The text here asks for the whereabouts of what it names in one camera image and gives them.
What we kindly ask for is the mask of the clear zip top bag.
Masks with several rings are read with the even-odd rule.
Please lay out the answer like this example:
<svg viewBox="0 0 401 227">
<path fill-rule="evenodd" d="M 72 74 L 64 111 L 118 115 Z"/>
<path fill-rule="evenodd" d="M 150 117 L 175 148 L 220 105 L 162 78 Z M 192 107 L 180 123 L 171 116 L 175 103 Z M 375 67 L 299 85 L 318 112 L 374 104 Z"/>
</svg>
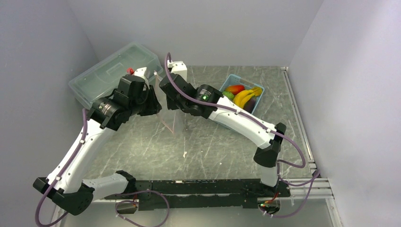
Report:
<svg viewBox="0 0 401 227">
<path fill-rule="evenodd" d="M 185 115 L 179 110 L 169 110 L 167 108 L 167 96 L 159 87 L 163 77 L 160 76 L 156 71 L 154 71 L 153 74 L 155 76 L 155 94 L 162 107 L 159 113 L 157 113 L 157 117 L 173 135 L 180 135 L 184 131 Z"/>
</svg>

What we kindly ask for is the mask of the light blue plastic basket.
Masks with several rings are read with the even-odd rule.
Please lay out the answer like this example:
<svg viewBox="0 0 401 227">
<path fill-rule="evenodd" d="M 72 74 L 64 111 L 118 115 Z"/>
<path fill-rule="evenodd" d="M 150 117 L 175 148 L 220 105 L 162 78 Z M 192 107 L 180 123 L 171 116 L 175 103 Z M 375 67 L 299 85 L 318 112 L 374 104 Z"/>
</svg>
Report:
<svg viewBox="0 0 401 227">
<path fill-rule="evenodd" d="M 263 92 L 262 92 L 262 94 L 260 96 L 255 96 L 256 97 L 255 109 L 253 110 L 252 113 L 249 113 L 249 114 L 254 115 L 254 112 L 257 109 L 257 106 L 258 106 L 258 104 L 259 104 L 259 102 L 260 102 L 260 100 L 262 98 L 262 95 L 264 94 L 265 88 L 263 86 L 259 85 L 259 84 L 256 84 L 256 83 L 253 83 L 251 81 L 248 81 L 248 80 L 246 80 L 246 79 L 244 79 L 244 78 L 242 78 L 242 77 L 240 77 L 238 75 L 230 74 L 230 75 L 228 75 L 228 77 L 226 78 L 225 82 L 220 87 L 219 91 L 223 92 L 223 91 L 225 91 L 225 89 L 228 86 L 231 86 L 231 85 L 243 85 L 245 87 L 245 90 L 249 90 L 249 89 L 251 89 L 253 87 L 260 87 L 260 88 L 263 89 Z"/>
</svg>

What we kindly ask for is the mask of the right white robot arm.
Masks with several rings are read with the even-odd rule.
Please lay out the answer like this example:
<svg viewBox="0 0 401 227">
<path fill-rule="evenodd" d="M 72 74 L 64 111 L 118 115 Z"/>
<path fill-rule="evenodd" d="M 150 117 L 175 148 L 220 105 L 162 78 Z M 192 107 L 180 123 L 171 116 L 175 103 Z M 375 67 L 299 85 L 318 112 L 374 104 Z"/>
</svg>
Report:
<svg viewBox="0 0 401 227">
<path fill-rule="evenodd" d="M 279 190 L 276 164 L 282 138 L 276 134 L 285 132 L 284 124 L 260 120 L 214 87 L 203 84 L 194 88 L 178 74 L 164 77 L 158 86 L 166 94 L 168 109 L 217 122 L 252 141 L 257 146 L 253 159 L 261 166 L 261 192 L 272 196 Z"/>
</svg>

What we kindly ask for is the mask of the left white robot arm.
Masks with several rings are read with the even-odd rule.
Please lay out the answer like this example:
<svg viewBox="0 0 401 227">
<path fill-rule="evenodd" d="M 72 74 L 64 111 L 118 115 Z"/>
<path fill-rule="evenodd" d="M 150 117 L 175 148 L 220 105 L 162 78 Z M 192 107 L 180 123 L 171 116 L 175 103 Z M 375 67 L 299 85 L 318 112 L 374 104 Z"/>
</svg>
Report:
<svg viewBox="0 0 401 227">
<path fill-rule="evenodd" d="M 110 95 L 97 99 L 89 111 L 83 111 L 80 135 L 58 166 L 47 177 L 38 177 L 33 187 L 74 216 L 92 201 L 107 196 L 131 198 L 138 191 L 136 178 L 123 170 L 97 179 L 84 179 L 84 175 L 96 153 L 130 117 L 154 115 L 160 110 L 152 85 L 134 82 L 118 86 Z"/>
</svg>

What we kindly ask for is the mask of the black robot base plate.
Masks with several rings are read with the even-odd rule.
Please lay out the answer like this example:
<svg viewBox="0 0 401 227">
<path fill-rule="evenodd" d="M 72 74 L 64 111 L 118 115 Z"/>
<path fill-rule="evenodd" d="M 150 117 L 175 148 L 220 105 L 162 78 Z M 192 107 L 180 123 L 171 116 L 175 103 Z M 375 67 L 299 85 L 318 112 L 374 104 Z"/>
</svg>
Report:
<svg viewBox="0 0 401 227">
<path fill-rule="evenodd" d="M 270 187 L 259 179 L 137 180 L 139 210 L 171 208 L 242 207 L 255 209 L 273 197 L 290 197 L 283 182 Z"/>
</svg>

